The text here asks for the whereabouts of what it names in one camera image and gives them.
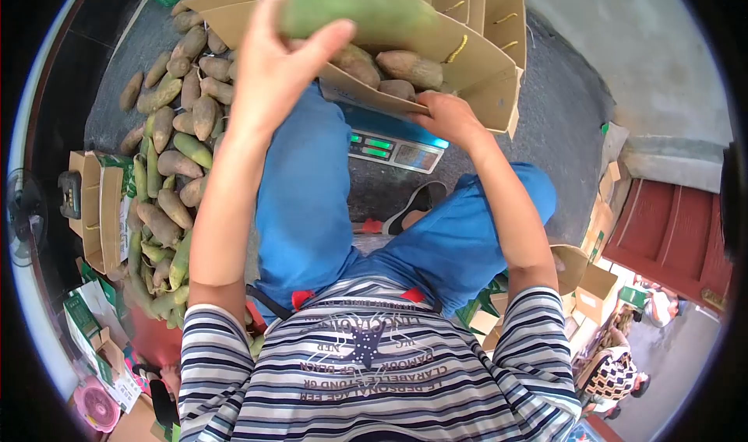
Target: left hand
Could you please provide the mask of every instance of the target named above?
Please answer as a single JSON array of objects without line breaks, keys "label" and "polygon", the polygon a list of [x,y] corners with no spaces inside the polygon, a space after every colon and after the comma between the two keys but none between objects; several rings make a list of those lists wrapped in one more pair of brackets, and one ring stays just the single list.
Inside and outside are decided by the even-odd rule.
[{"label": "left hand", "polygon": [[335,20],[290,52],[277,36],[285,0],[260,0],[239,49],[231,119],[268,140],[325,63],[348,44],[355,24]]}]

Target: yellow rope handle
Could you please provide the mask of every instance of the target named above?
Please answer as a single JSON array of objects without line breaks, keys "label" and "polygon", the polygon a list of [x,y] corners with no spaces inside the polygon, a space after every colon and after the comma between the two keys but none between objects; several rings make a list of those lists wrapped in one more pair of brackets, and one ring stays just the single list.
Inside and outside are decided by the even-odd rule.
[{"label": "yellow rope handle", "polygon": [[517,17],[517,13],[516,13],[516,12],[512,12],[511,14],[509,14],[509,15],[507,15],[506,17],[502,18],[501,20],[497,20],[497,21],[495,21],[495,22],[494,22],[494,25],[496,25],[497,23],[505,22],[505,21],[507,21],[508,19],[511,19],[512,17]]},{"label": "yellow rope handle", "polygon": [[508,47],[510,47],[510,46],[513,46],[513,45],[516,45],[516,44],[519,44],[519,41],[512,41],[511,43],[509,43],[509,44],[507,44],[507,45],[505,45],[505,46],[502,46],[502,47],[501,47],[500,49],[501,49],[501,50],[503,51],[503,50],[505,50],[506,48],[508,48]]},{"label": "yellow rope handle", "polygon": [[452,7],[446,9],[445,11],[442,11],[441,13],[442,14],[446,14],[447,12],[451,11],[452,9],[456,9],[457,7],[463,5],[464,3],[465,3],[465,1],[460,1],[457,4],[454,4]]},{"label": "yellow rope handle", "polygon": [[462,51],[462,48],[464,48],[465,44],[467,44],[467,43],[468,43],[468,37],[467,37],[467,35],[463,35],[462,36],[462,43],[460,44],[460,46],[458,46],[457,49],[455,49],[455,52],[453,52],[452,54],[450,54],[450,56],[444,62],[445,63],[452,63],[455,60],[455,58],[457,57],[457,54],[460,54],[460,51]]}]

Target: right hand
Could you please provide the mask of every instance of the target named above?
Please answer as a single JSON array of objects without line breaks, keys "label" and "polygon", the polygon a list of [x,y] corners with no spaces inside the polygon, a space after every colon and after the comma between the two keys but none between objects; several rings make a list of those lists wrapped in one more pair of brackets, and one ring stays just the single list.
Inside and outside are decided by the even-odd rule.
[{"label": "right hand", "polygon": [[423,92],[418,95],[419,104],[429,108],[431,117],[409,113],[408,117],[431,132],[470,153],[471,148],[481,145],[486,137],[494,139],[475,117],[468,102],[454,95],[438,92]]}]

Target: digital scale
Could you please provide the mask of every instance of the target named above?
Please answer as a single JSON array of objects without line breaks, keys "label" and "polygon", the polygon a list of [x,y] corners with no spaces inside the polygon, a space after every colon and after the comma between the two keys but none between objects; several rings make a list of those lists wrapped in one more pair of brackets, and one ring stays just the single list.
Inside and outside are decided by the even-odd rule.
[{"label": "digital scale", "polygon": [[335,103],[353,129],[348,146],[350,157],[431,174],[450,146],[412,122],[344,102]]}]

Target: shoe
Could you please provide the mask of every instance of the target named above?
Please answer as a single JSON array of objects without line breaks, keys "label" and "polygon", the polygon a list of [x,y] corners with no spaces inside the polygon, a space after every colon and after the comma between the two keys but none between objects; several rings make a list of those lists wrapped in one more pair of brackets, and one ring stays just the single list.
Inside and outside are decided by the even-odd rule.
[{"label": "shoe", "polygon": [[383,234],[390,234],[397,236],[403,232],[402,220],[405,219],[406,215],[413,210],[419,210],[421,212],[428,212],[434,208],[436,204],[444,200],[446,197],[446,186],[439,181],[431,181],[413,192],[411,199],[408,201],[406,208],[392,216],[388,221],[381,225],[381,231]]}]

